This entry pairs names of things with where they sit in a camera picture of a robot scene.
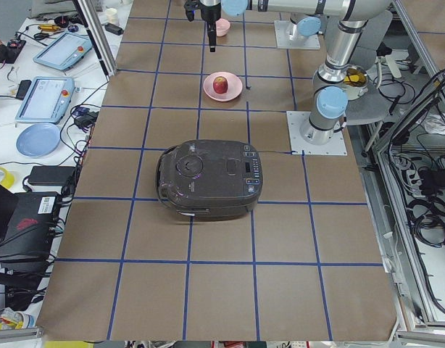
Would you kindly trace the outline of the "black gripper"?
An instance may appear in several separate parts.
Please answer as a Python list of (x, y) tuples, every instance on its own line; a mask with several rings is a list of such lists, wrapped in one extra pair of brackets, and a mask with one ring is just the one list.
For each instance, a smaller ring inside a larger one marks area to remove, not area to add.
[(201, 0), (201, 18), (207, 22), (209, 51), (214, 53), (217, 46), (216, 22), (221, 18), (221, 0)]

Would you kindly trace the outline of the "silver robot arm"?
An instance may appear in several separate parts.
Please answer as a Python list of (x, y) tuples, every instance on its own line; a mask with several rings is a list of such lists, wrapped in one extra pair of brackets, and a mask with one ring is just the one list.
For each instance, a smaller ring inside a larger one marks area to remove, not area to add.
[(299, 37), (309, 38), (317, 34), (321, 28), (320, 18), (312, 15), (291, 13), (290, 21), (289, 39), (291, 41), (295, 41)]
[(246, 10), (258, 12), (290, 12), (305, 15), (326, 15), (338, 18), (337, 32), (327, 48), (325, 61), (313, 78), (314, 107), (309, 119), (300, 126), (301, 137), (310, 144), (323, 145), (330, 141), (339, 118), (344, 116), (348, 104), (341, 85), (346, 76), (350, 57), (367, 21), (378, 16), (389, 1), (186, 1), (184, 9), (188, 21), (194, 20), (199, 10), (207, 24), (209, 50), (217, 45), (216, 22), (221, 12), (230, 16)]

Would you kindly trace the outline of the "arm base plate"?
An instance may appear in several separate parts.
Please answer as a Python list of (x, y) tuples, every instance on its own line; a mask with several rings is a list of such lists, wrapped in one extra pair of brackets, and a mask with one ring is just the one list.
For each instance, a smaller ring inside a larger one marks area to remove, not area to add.
[(274, 22), (276, 44), (279, 49), (319, 50), (318, 32), (321, 21), (316, 17), (305, 17), (297, 24), (292, 21)]
[(309, 115), (310, 112), (286, 113), (292, 154), (346, 156), (343, 130), (339, 122), (332, 130), (318, 130), (310, 124)]

